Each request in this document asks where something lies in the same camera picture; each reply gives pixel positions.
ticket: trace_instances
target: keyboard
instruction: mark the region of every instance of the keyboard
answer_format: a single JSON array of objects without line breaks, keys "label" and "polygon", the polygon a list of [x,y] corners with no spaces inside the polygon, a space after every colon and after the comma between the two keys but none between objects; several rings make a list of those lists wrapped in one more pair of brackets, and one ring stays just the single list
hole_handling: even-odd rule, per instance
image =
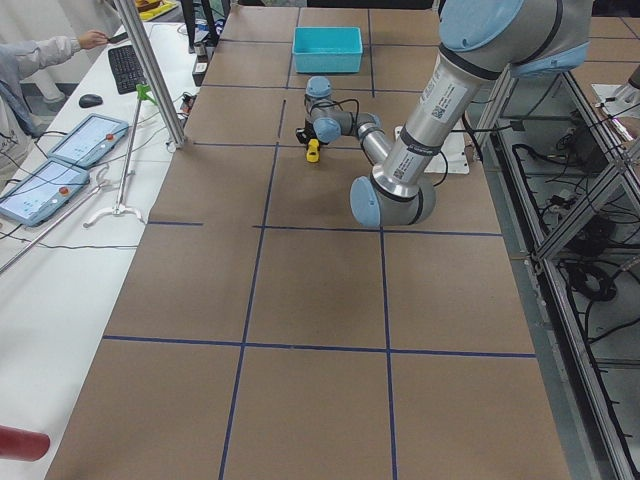
[{"label": "keyboard", "polygon": [[137,84],[146,83],[142,65],[140,65],[131,45],[109,50],[109,65],[118,87],[118,93],[121,95],[135,92]]}]

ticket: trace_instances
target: teal bin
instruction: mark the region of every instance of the teal bin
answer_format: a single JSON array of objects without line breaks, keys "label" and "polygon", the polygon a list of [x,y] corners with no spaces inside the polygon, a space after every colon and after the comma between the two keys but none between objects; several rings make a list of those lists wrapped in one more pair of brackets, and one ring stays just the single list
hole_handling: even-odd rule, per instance
[{"label": "teal bin", "polygon": [[296,27],[293,62],[298,73],[357,73],[362,60],[358,27]]}]

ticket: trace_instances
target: red cylinder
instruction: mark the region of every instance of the red cylinder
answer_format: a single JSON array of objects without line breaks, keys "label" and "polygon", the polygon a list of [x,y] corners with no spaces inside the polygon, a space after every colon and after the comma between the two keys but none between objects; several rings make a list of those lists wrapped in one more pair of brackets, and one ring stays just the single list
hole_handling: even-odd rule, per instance
[{"label": "red cylinder", "polygon": [[47,453],[49,445],[51,440],[44,433],[0,425],[0,458],[33,462]]}]

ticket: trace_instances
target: white table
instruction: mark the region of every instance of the white table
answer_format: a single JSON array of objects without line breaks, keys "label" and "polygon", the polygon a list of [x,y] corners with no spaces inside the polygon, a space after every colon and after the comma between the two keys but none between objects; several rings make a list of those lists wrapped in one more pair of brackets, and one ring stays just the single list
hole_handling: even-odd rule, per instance
[{"label": "white table", "polygon": [[[179,26],[145,25],[177,107],[183,92],[197,92],[191,77],[194,55],[188,54],[187,37],[178,32]],[[86,93],[102,96],[103,105],[81,109],[78,99]],[[49,130],[68,132],[90,113],[131,122],[136,101],[135,93],[118,95],[104,51]],[[157,111],[151,102],[143,102],[140,117],[148,118]],[[127,205],[141,209],[145,219],[172,157],[166,146],[169,134],[163,127],[161,115],[155,115],[139,124],[135,137],[137,146],[153,136],[132,156],[135,175],[128,179],[125,194]],[[59,137],[48,136],[40,145],[47,151],[58,140]],[[126,146],[125,137],[106,159],[124,155]],[[43,160],[35,150],[23,167],[32,171]],[[123,161],[121,158],[111,162],[107,179],[119,181]],[[92,180],[97,170],[92,171]],[[0,478],[4,480],[35,480],[46,475],[133,259],[134,247],[144,231],[135,216],[108,216],[89,229],[82,227],[99,208],[112,207],[116,195],[117,189],[101,191],[47,236],[44,243],[130,248],[36,247],[0,277],[0,425],[44,432],[51,437],[51,448],[39,461],[0,460]],[[15,226],[5,219],[2,223],[2,232]],[[33,238],[47,224],[36,229],[22,228],[14,235]],[[0,240],[0,264],[24,245],[11,238]]]}]

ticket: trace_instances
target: black mouse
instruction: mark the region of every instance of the black mouse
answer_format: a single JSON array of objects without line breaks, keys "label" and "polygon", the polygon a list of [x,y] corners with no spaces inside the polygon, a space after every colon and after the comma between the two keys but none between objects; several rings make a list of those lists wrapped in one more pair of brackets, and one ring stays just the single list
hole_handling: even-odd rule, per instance
[{"label": "black mouse", "polygon": [[102,97],[100,95],[96,95],[95,93],[87,93],[86,95],[80,97],[78,105],[80,105],[82,108],[102,105]]}]

